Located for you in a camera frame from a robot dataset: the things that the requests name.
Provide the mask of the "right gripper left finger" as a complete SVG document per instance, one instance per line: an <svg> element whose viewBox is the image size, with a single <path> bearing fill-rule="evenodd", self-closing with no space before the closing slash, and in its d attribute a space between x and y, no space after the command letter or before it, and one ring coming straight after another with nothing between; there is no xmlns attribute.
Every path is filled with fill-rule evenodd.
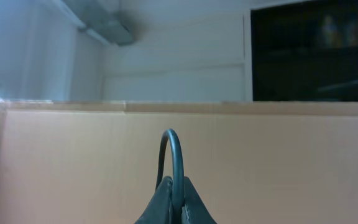
<svg viewBox="0 0 358 224"><path fill-rule="evenodd" d="M172 223L172 185L171 177L166 176L157 187L153 197L135 224Z"/></svg>

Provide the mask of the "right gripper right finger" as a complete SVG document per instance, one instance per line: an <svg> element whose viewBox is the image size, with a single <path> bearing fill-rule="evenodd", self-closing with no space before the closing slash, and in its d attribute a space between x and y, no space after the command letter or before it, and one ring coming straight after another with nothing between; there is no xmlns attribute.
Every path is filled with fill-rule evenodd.
<svg viewBox="0 0 358 224"><path fill-rule="evenodd" d="M181 222L182 224L216 224L188 177L184 178Z"/></svg>

